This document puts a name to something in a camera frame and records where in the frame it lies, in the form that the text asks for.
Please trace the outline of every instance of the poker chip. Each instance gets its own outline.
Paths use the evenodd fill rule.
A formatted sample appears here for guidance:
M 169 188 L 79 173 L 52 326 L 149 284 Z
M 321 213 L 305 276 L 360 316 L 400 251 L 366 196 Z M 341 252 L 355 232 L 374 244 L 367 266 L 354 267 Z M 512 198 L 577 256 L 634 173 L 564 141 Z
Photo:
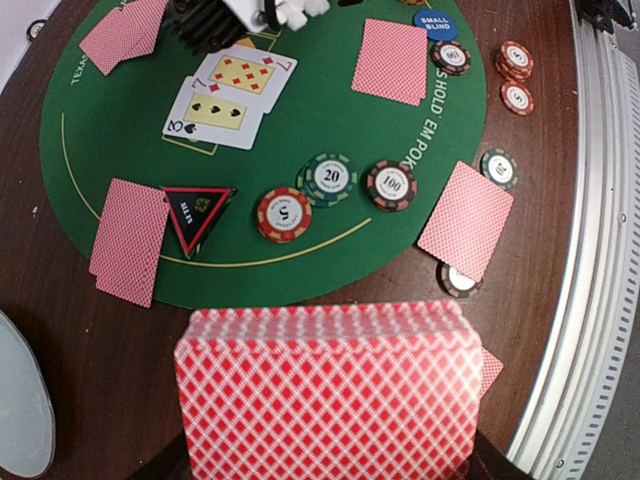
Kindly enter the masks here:
M 471 54 L 458 42 L 438 42 L 431 54 L 433 63 L 449 75 L 464 75 L 471 70 Z
M 357 170 L 346 156 L 338 153 L 316 155 L 296 177 L 296 187 L 309 197 L 312 206 L 319 208 L 345 200 L 357 184 Z
M 446 263 L 438 265 L 437 276 L 444 291 L 455 298 L 469 298 L 482 288 L 482 280 L 476 283 Z
M 31 25 L 27 28 L 27 40 L 33 42 L 40 33 L 40 30 L 42 30 L 42 27 L 44 27 L 45 23 L 47 23 L 47 21 L 44 19 L 31 22 Z
M 502 149 L 494 148 L 486 152 L 480 159 L 480 168 L 485 177 L 504 190 L 509 191 L 518 184 L 518 164 Z
M 418 193 L 418 182 L 409 167 L 383 160 L 367 175 L 367 191 L 374 205 L 384 212 L 401 212 Z
M 500 47 L 495 65 L 507 80 L 524 82 L 533 73 L 533 55 L 519 43 L 507 41 Z
M 267 193 L 258 205 L 258 230 L 274 243 L 289 243 L 311 225 L 311 204 L 295 188 L 282 187 Z
M 413 16 L 413 24 L 424 28 L 431 42 L 452 42 L 458 38 L 458 25 L 455 20 L 438 10 L 420 10 Z
M 500 96 L 505 106 L 517 115 L 531 115 L 535 103 L 533 95 L 521 83 L 508 81 L 500 89 Z

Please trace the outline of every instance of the white plate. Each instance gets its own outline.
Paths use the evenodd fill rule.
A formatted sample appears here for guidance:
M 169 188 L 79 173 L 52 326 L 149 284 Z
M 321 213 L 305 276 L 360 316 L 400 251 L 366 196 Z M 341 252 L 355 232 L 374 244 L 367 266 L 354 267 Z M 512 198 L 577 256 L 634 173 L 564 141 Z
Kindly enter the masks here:
M 42 475 L 53 460 L 55 420 L 40 368 L 16 327 L 0 311 L 0 467 Z

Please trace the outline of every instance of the black triangle marker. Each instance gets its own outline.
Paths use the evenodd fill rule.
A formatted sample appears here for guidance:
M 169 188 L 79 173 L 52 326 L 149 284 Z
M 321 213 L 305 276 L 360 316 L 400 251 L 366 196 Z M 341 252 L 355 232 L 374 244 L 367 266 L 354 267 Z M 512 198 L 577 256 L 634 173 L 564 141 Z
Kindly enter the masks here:
M 173 227 L 188 259 L 196 255 L 238 193 L 234 187 L 163 187 Z

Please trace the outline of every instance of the green poker chip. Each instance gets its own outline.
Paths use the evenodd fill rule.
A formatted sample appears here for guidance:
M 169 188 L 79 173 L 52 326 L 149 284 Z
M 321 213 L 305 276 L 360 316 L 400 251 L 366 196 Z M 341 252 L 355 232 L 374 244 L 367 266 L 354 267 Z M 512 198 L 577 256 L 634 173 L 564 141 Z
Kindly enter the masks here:
M 316 200 L 340 202 L 356 188 L 358 172 L 344 155 L 321 153 L 308 163 L 303 184 Z
M 520 171 L 515 158 L 500 148 L 489 150 L 480 160 L 482 174 L 503 190 L 509 191 L 518 184 Z
M 307 173 L 308 166 L 309 166 L 309 164 L 306 164 L 298 172 L 298 175 L 296 177 L 296 188 L 307 196 L 311 206 L 312 207 L 316 207 L 316 208 L 329 208 L 329 207 L 333 207 L 334 205 L 337 205 L 338 203 L 340 203 L 339 200 L 334 201 L 334 202 L 328 202 L 326 200 L 321 200 L 321 199 L 318 199 L 318 198 L 314 197 L 311 194 L 311 192 L 309 191 L 309 189 L 307 188 L 307 186 L 305 184 L 305 176 L 306 176 L 306 173 Z

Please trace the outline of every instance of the yellow line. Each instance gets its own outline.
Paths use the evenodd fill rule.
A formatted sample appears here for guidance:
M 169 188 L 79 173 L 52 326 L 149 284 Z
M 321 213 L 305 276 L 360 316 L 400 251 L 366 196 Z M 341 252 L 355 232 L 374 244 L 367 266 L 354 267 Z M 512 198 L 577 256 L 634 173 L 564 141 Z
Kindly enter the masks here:
M 357 232 L 358 230 L 360 230 L 362 227 L 366 226 L 370 222 L 371 222 L 371 218 L 367 218 L 366 220 L 363 220 L 358 225 L 356 225 L 355 227 L 350 228 L 346 232 L 343 232 L 340 235 L 337 235 L 337 236 L 335 236 L 333 238 L 330 238 L 329 240 L 326 240 L 326 241 L 324 241 L 322 243 L 319 243 L 318 245 L 314 245 L 313 247 L 309 247 L 309 248 L 307 248 L 305 250 L 300 250 L 299 252 L 296 252 L 296 253 L 290 253 L 289 255 L 283 255 L 282 257 L 269 258 L 267 260 L 256 260 L 255 262 L 241 262 L 241 263 L 203 263 L 203 262 L 189 262 L 189 261 L 186 261 L 186 260 L 181 260 L 179 258 L 167 257 L 165 255 L 160 255 L 160 258 L 162 258 L 164 260 L 168 260 L 170 262 L 174 262 L 174 263 L 181 263 L 183 265 L 190 265 L 192 267 L 204 267 L 204 268 L 259 267 L 259 266 L 262 266 L 262 265 L 269 265 L 269 264 L 272 264 L 272 263 L 284 262 L 285 260 L 291 260 L 292 258 L 301 257 L 301 256 L 306 255 L 308 253 L 315 252 L 316 250 L 320 250 L 320 249 L 322 249 L 324 247 L 328 247 L 329 245 L 331 245 L 333 243 L 336 243 L 336 242 L 342 240 L 343 238 L 346 238 L 349 235 Z
M 171 143 L 173 145 L 178 145 L 179 147 L 184 147 L 186 149 L 193 150 L 194 152 L 204 153 L 205 155 L 208 155 L 209 157 L 213 157 L 216 154 L 216 152 L 218 151 L 218 147 L 219 147 L 218 144 L 215 144 L 214 147 L 213 147 L 213 150 L 212 151 L 208 151 L 208 150 L 205 150 L 204 148 L 198 148 L 198 147 L 194 147 L 192 145 L 187 145 L 185 143 L 178 142 L 178 141 L 176 141 L 176 140 L 174 140 L 172 138 L 169 138 L 169 137 L 167 137 L 165 135 L 162 135 L 162 139 L 167 143 Z
M 87 199 L 84 198 L 84 195 L 78 188 L 76 177 L 73 176 L 73 172 L 71 171 L 71 165 L 69 165 L 69 156 L 67 155 L 67 142 L 64 137 L 64 112 L 62 112 L 62 121 L 60 122 L 60 130 L 61 130 L 60 134 L 62 135 L 62 153 L 64 154 L 64 161 L 67 164 L 67 171 L 69 172 L 69 177 L 71 178 L 71 182 L 73 183 L 73 186 L 75 187 L 76 192 L 78 192 L 78 195 L 80 195 L 80 199 L 84 202 L 84 205 L 89 209 L 91 213 L 93 213 L 94 217 L 100 220 L 100 216 L 96 213 L 96 211 L 93 208 L 91 208 L 91 205 L 89 205 L 89 202 L 87 202 Z
M 93 208 L 91 208 L 91 205 L 89 205 L 89 202 L 87 201 L 87 199 L 84 197 L 84 195 L 80 191 L 80 188 L 78 187 L 78 183 L 76 182 L 76 179 L 73 176 L 73 172 L 71 171 L 71 164 L 69 163 L 69 156 L 67 155 L 67 142 L 66 142 L 65 135 L 64 135 L 64 112 L 62 112 L 62 119 L 61 119 L 60 125 L 61 125 L 61 127 L 60 127 L 60 135 L 62 137 L 62 153 L 64 155 L 64 161 L 67 164 L 67 171 L 69 172 L 69 177 L 71 178 L 71 182 L 73 183 L 73 186 L 76 189 L 76 192 L 77 192 L 78 196 L 80 197 L 80 199 L 82 200 L 84 205 L 87 207 L 87 209 L 93 214 L 94 217 L 96 217 L 98 220 L 100 220 L 100 216 L 95 212 L 95 210 Z M 203 263 L 203 262 L 190 262 L 190 261 L 187 261 L 187 260 L 182 260 L 180 258 L 169 257 L 167 255 L 160 255 L 160 258 L 162 258 L 163 260 L 167 260 L 169 262 L 178 263 L 178 264 L 181 264 L 181 265 L 189 265 L 189 266 L 192 266 L 192 267 L 204 267 L 204 268 L 259 267 L 259 266 L 262 266 L 262 265 L 270 265 L 270 264 L 273 264 L 273 263 L 279 263 L 279 262 L 284 262 L 286 260 L 291 260 L 293 258 L 301 257 L 303 255 L 307 255 L 308 253 L 312 253 L 312 252 L 315 252 L 315 251 L 320 250 L 322 248 L 328 247 L 329 245 L 332 245 L 332 244 L 334 244 L 336 242 L 339 242 L 343 238 L 346 238 L 349 235 L 352 235 L 352 234 L 356 233 L 358 230 L 360 230 L 361 228 L 365 227 L 369 223 L 371 223 L 371 217 L 363 220 L 358 225 L 350 228 L 346 232 L 342 232 L 340 235 L 336 235 L 335 237 L 330 238 L 329 240 L 325 240 L 324 242 L 319 243 L 318 245 L 314 245 L 313 247 L 309 247 L 309 248 L 307 248 L 305 250 L 301 250 L 299 252 L 290 253 L 289 255 L 283 255 L 282 257 L 276 257 L 276 258 L 269 258 L 267 260 L 256 260 L 256 261 L 253 261 L 253 262 L 240 262 L 240 263 Z

